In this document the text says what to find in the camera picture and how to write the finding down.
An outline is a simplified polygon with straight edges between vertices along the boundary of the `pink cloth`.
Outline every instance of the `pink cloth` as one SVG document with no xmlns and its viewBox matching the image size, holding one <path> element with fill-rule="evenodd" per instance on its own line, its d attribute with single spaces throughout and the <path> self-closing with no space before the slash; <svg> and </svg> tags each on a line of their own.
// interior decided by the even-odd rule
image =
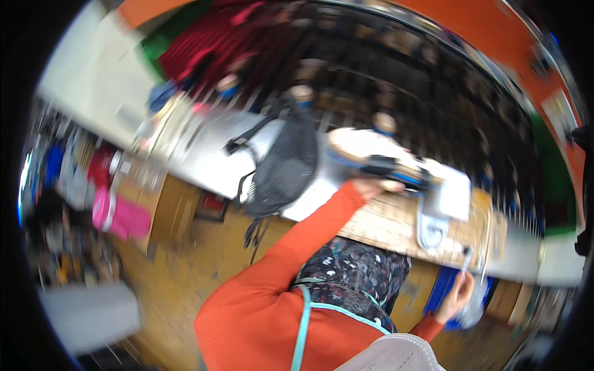
<svg viewBox="0 0 594 371">
<path fill-rule="evenodd" d="M 107 187 L 97 191 L 93 203 L 93 225 L 100 231 L 116 234 L 122 240 L 143 238 L 150 231 L 150 213 L 115 194 Z"/>
</svg>

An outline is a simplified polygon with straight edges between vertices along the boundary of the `black strap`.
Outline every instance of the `black strap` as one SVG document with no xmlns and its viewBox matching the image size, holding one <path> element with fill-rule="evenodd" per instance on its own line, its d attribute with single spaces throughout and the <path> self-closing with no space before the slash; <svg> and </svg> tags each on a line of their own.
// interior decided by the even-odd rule
<svg viewBox="0 0 594 371">
<path fill-rule="evenodd" d="M 283 100 L 276 99 L 270 105 L 270 110 L 266 114 L 259 123 L 257 123 L 253 128 L 244 132 L 242 135 L 231 139 L 230 141 L 225 144 L 225 148 L 227 149 L 228 154 L 233 154 L 237 152 L 240 148 L 246 146 L 247 141 L 249 141 L 258 131 L 260 131 L 264 125 L 269 123 L 270 121 L 277 119 L 280 115 L 280 111 L 283 109 Z"/>
</svg>

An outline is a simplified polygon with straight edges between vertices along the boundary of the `blue container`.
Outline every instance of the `blue container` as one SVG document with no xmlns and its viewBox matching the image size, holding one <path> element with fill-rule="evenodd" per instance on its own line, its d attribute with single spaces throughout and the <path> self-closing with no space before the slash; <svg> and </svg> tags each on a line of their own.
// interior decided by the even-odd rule
<svg viewBox="0 0 594 371">
<path fill-rule="evenodd" d="M 433 285 L 433 291 L 431 291 L 431 295 L 429 296 L 429 300 L 427 300 L 427 305 L 423 310 L 423 313 L 426 315 L 429 312 L 435 312 L 437 308 L 440 306 L 441 302 L 450 292 L 451 287 L 454 285 L 454 280 L 456 279 L 456 275 L 460 272 L 459 269 L 450 268 L 450 267 L 441 267 L 437 278 L 435 279 L 435 284 Z M 487 277 L 486 278 L 486 293 L 485 297 L 483 297 L 483 305 L 486 303 L 486 298 L 489 296 L 489 291 L 491 291 L 491 285 L 493 284 L 493 278 Z M 457 320 L 451 319 L 449 320 L 444 329 L 446 331 L 453 331 L 453 330 L 460 330 L 462 327 L 458 323 Z"/>
</svg>

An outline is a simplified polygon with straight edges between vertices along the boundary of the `workbench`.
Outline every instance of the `workbench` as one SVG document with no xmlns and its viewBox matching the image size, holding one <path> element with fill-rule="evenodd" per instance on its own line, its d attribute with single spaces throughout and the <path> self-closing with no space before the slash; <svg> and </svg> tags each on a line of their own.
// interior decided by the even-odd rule
<svg viewBox="0 0 594 371">
<path fill-rule="evenodd" d="M 240 150 L 228 155 L 225 144 L 252 128 L 263 115 L 242 115 L 232 110 L 221 110 L 215 118 L 202 121 L 193 118 L 186 138 L 182 137 L 168 161 L 168 169 L 175 176 L 227 199 L 238 194 L 241 177 L 255 169 L 252 154 Z M 268 123 L 249 142 L 258 159 L 272 146 L 284 121 Z M 330 199 L 349 178 L 351 168 L 333 159 L 327 148 L 327 133 L 318 132 L 318 169 L 314 180 L 293 203 L 281 210 L 280 216 L 301 221 Z M 241 201 L 247 196 L 251 177 L 244 182 Z M 507 237 L 502 259 L 487 261 L 486 275 L 508 280 L 533 283 L 539 268 L 540 240 L 508 220 Z"/>
</svg>

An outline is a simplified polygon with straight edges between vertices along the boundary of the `green fabric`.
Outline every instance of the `green fabric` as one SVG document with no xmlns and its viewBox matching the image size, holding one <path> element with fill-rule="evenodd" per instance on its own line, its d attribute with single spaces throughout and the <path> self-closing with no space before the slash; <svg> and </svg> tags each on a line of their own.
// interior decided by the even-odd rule
<svg viewBox="0 0 594 371">
<path fill-rule="evenodd" d="M 546 236 L 556 236 L 576 229 L 576 194 L 565 160 L 555 139 L 539 115 L 532 115 L 532 132 L 538 148 L 544 181 L 544 196 L 547 203 L 565 203 L 567 221 L 564 225 L 547 226 Z"/>
<path fill-rule="evenodd" d="M 170 19 L 165 21 L 140 43 L 144 56 L 155 72 L 164 81 L 169 78 L 163 72 L 159 57 L 169 48 L 169 45 L 192 23 L 206 13 L 210 4 L 215 0 L 198 0 L 184 5 Z"/>
</svg>

